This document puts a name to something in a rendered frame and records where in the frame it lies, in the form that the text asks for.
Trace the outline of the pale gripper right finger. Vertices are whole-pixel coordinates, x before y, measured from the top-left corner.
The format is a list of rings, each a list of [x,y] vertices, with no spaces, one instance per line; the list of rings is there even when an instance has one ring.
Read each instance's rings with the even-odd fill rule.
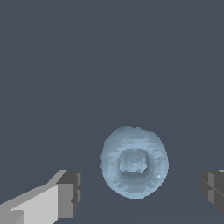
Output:
[[[202,171],[200,178],[203,196],[224,214],[224,170]]]

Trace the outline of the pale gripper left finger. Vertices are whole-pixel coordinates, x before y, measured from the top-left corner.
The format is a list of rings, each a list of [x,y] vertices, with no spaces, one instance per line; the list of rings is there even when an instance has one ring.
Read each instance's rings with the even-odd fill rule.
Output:
[[[0,205],[0,224],[54,224],[73,218],[82,195],[82,171],[59,170],[45,185]]]

